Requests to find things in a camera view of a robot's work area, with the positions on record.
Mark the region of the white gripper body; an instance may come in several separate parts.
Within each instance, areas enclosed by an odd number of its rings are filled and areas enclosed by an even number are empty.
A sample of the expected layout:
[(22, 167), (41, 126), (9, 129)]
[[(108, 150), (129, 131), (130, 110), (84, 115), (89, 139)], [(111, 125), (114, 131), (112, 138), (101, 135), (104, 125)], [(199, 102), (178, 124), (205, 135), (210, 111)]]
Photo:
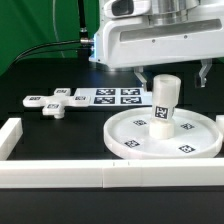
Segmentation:
[(99, 0), (92, 60), (127, 68), (224, 56), (224, 0)]

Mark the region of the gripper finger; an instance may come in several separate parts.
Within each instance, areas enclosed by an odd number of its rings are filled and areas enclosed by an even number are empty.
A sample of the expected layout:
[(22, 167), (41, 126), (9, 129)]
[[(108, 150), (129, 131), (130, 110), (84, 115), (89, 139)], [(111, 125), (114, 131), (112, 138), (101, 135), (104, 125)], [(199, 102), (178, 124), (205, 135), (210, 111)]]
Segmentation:
[(198, 88), (204, 88), (207, 82), (206, 76), (212, 67), (211, 59), (203, 59), (201, 61), (201, 69), (196, 75), (196, 86)]
[(147, 79), (144, 76), (144, 68), (143, 67), (135, 67), (134, 74), (142, 83), (142, 88), (144, 91), (147, 91)]

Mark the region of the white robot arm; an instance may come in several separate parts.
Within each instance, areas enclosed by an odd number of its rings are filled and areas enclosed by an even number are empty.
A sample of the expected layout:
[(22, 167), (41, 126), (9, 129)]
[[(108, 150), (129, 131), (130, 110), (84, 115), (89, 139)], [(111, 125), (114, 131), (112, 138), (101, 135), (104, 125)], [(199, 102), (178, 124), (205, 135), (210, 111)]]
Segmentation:
[(99, 0), (90, 60), (112, 69), (199, 60), (196, 84), (224, 57), (224, 0)]

